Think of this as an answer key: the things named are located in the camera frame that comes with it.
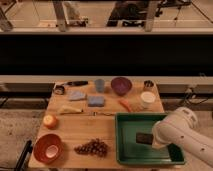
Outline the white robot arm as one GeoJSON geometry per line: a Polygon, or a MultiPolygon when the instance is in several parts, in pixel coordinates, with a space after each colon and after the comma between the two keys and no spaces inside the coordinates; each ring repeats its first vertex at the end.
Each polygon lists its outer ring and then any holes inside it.
{"type": "Polygon", "coordinates": [[[152,127],[154,149],[175,144],[213,167],[213,139],[194,130],[196,114],[187,107],[179,107],[152,127]]]}

